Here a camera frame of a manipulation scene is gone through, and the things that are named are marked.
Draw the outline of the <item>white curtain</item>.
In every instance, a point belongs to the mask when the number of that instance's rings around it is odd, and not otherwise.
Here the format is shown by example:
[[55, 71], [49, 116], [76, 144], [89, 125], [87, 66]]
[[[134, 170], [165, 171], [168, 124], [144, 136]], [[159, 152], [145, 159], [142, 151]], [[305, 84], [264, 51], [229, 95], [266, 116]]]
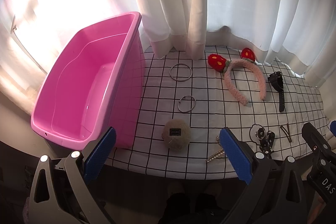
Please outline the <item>white curtain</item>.
[[142, 14], [143, 47], [199, 59], [206, 45], [251, 46], [320, 89], [335, 109], [335, 0], [1, 0], [1, 92], [30, 113], [71, 37], [129, 11]]

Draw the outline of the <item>black grid white cloth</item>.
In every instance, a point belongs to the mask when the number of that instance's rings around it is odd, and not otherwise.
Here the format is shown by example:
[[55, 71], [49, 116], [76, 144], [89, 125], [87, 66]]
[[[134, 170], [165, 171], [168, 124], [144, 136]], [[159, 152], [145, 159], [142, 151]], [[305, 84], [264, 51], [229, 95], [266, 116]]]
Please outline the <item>black grid white cloth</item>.
[[[266, 87], [265, 100], [260, 99], [257, 79], [245, 68], [234, 69], [231, 73], [232, 82], [248, 98], [248, 105], [243, 106], [230, 94], [222, 75], [210, 68], [205, 58], [193, 61], [184, 52], [172, 50], [166, 57], [158, 59], [152, 49], [147, 49], [145, 62], [141, 108], [133, 144], [129, 149], [115, 148], [106, 161], [110, 166], [170, 178], [231, 178], [235, 172], [226, 156], [206, 163], [206, 159], [219, 150], [216, 138], [224, 127], [254, 151], [259, 149], [259, 145], [249, 138], [253, 124], [274, 132], [272, 157], [276, 160], [288, 156], [300, 159], [311, 153], [301, 135], [307, 122], [314, 125], [322, 136], [330, 135], [329, 120], [323, 113], [319, 90], [309, 86], [304, 77], [278, 59], [260, 65], [260, 70], [264, 76], [275, 71], [282, 73], [284, 112], [279, 112], [278, 92], [270, 84]], [[171, 79], [169, 69], [176, 63], [189, 65], [193, 76], [185, 82]], [[189, 113], [178, 111], [178, 101], [185, 95], [192, 95], [197, 100]], [[184, 120], [191, 128], [191, 141], [180, 152], [168, 149], [162, 139], [163, 128], [171, 119]], [[291, 143], [279, 127], [287, 123]]]

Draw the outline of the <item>black wristwatch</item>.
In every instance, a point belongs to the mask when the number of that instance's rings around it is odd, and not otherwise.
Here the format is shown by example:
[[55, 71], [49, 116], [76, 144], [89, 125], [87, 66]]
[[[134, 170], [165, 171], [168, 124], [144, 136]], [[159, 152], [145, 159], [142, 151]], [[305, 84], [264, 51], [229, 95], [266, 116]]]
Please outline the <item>black wristwatch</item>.
[[279, 97], [279, 112], [285, 111], [285, 95], [284, 95], [284, 83], [282, 73], [275, 71], [268, 76], [268, 82], [278, 92]]

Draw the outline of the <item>white cartoon hair clip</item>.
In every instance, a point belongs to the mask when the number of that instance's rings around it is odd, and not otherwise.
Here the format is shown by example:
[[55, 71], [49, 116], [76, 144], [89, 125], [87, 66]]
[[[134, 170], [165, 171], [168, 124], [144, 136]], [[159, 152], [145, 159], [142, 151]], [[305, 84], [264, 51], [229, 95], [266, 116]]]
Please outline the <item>white cartoon hair clip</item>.
[[250, 141], [252, 141], [253, 143], [259, 145], [260, 141], [265, 139], [265, 137], [266, 137], [266, 132], [265, 132], [265, 128], [262, 125], [255, 123], [249, 129], [249, 138], [250, 138]]

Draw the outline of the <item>beige fuzzy round pouch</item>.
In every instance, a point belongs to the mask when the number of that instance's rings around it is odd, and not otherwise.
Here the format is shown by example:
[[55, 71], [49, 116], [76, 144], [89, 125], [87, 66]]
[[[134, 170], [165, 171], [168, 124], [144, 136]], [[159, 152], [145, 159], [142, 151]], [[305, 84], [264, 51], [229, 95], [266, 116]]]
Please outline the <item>beige fuzzy round pouch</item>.
[[191, 128], [181, 119], [169, 120], [162, 132], [165, 146], [172, 151], [183, 151], [191, 141]]

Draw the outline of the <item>pink plastic bin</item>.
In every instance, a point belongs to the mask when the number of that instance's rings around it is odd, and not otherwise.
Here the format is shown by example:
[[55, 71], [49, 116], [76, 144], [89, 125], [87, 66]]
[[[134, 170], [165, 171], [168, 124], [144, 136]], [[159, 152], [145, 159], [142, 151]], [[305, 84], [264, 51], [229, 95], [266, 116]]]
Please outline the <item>pink plastic bin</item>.
[[38, 135], [81, 150], [112, 127], [116, 147], [132, 146], [145, 73], [140, 22], [138, 12], [127, 12], [72, 37], [35, 102], [31, 127]]

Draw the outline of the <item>thin brown hair pin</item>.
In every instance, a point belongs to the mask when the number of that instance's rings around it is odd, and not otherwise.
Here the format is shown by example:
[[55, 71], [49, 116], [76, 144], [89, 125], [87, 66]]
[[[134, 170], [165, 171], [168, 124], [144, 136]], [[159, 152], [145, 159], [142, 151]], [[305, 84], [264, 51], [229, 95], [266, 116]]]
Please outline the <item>thin brown hair pin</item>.
[[286, 126], [280, 125], [280, 130], [285, 134], [286, 138], [288, 139], [288, 142], [291, 143], [292, 139], [290, 136], [290, 130], [289, 130], [289, 124], [287, 123]]

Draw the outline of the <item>closed silver bangle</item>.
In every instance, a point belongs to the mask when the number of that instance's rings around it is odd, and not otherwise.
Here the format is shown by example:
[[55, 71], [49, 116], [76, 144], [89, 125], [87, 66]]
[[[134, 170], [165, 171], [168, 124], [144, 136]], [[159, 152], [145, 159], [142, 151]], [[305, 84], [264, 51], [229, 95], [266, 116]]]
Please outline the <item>closed silver bangle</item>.
[[185, 82], [193, 76], [193, 70], [185, 63], [176, 63], [169, 69], [169, 76], [176, 82]]

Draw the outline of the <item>silver bangle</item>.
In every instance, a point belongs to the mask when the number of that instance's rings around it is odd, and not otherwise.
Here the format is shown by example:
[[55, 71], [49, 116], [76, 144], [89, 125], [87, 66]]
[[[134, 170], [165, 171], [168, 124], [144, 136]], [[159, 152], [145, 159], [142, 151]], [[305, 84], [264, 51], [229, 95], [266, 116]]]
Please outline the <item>silver bangle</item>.
[[191, 112], [197, 104], [197, 100], [192, 95], [185, 95], [178, 101], [178, 111], [181, 113]]
[[169, 76], [176, 82], [185, 82], [193, 76], [193, 70], [185, 63], [176, 63], [169, 69]]

